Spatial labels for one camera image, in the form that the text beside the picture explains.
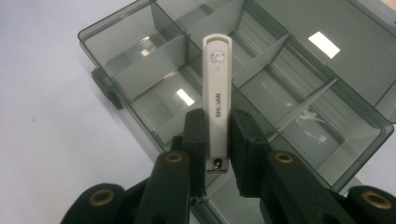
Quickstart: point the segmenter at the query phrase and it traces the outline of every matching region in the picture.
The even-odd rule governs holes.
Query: white surface
[[[0,1],[0,223],[59,223],[85,189],[129,188],[157,152],[91,79],[77,33],[129,1]],[[396,137],[358,178],[396,195]]]

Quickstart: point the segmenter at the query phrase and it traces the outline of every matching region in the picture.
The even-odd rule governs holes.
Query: plastic storage box
[[[172,137],[182,134],[186,113],[203,106],[203,37],[229,35],[233,107],[254,117],[273,149],[296,153],[323,185],[340,190],[393,132],[375,105],[386,105],[384,114],[394,118],[394,106],[388,105],[396,76],[387,75],[393,82],[378,87],[386,90],[377,98],[390,100],[368,102],[360,96],[366,91],[345,82],[359,74],[335,74],[265,10],[267,5],[140,0],[84,29],[78,38],[98,68],[92,74],[103,93],[118,108],[128,109],[152,143],[165,151]],[[271,7],[277,16],[279,8]],[[232,171],[209,175],[206,184],[207,197],[196,199],[191,209],[198,219],[262,222],[260,201],[239,197]]]

